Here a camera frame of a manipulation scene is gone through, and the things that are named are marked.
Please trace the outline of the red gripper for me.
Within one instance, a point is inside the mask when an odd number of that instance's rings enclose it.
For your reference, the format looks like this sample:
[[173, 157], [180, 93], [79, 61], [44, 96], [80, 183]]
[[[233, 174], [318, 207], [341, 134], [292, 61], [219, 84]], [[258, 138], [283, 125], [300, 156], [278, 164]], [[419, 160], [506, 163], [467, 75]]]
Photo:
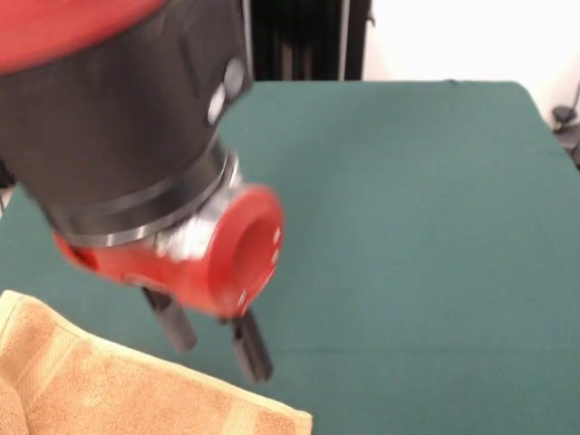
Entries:
[[274, 366], [247, 308], [275, 272], [283, 239], [278, 196], [267, 186], [242, 184], [221, 190], [196, 215], [149, 239], [103, 248], [72, 246], [62, 237], [55, 243], [82, 269], [144, 286], [151, 311], [177, 351], [190, 351], [198, 339], [185, 310], [170, 296], [205, 314], [236, 317], [220, 323], [230, 328], [245, 376], [259, 383], [270, 380]]

